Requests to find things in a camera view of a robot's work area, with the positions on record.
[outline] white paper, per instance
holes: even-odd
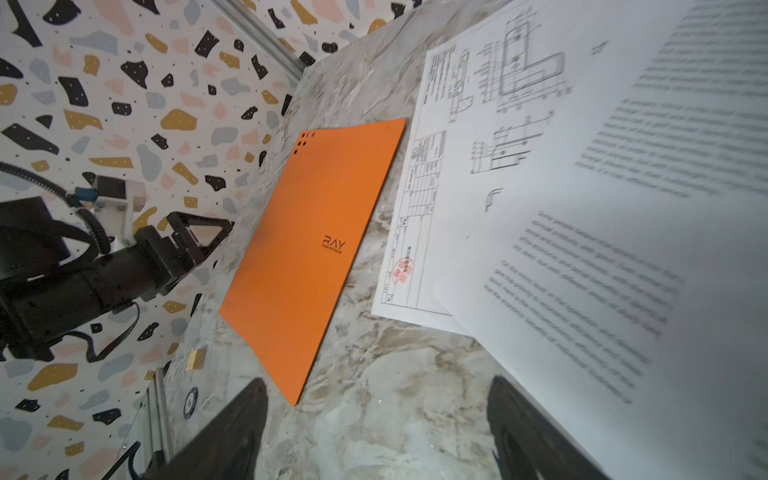
[[[374,315],[466,334],[432,289],[527,156],[625,1],[516,0],[427,52]]]
[[[633,5],[435,291],[612,478],[768,478],[766,5]]]

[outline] tabletop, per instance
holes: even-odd
[[[256,478],[498,478],[486,402],[503,368],[472,338],[370,313],[409,124],[296,407],[218,309],[300,132],[410,119],[427,50],[507,3],[431,0],[304,72],[168,370],[177,452],[260,377],[269,411]],[[204,367],[187,371],[198,348]],[[197,407],[185,419],[193,387]]]

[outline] orange folder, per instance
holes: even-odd
[[[291,405],[405,125],[400,119],[302,132],[219,310]]]

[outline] round sticker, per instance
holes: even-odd
[[[197,405],[197,387],[192,387],[192,390],[187,394],[187,399],[184,400],[184,418],[188,419],[194,413],[194,407]]]

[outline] terrazzo wall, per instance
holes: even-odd
[[[144,182],[134,228],[169,234],[173,210],[233,220],[294,87],[202,0],[0,0],[0,158],[67,189],[94,174]],[[55,218],[76,223],[52,195],[0,175],[0,201],[41,194]],[[202,241],[215,233],[196,231]],[[140,301],[138,324],[102,361],[88,362],[87,343],[73,336],[50,363],[5,351],[0,480],[104,474],[216,260],[170,295]],[[100,352],[136,313],[79,331]]]
[[[422,0],[234,1],[244,3],[307,65],[422,4]]]

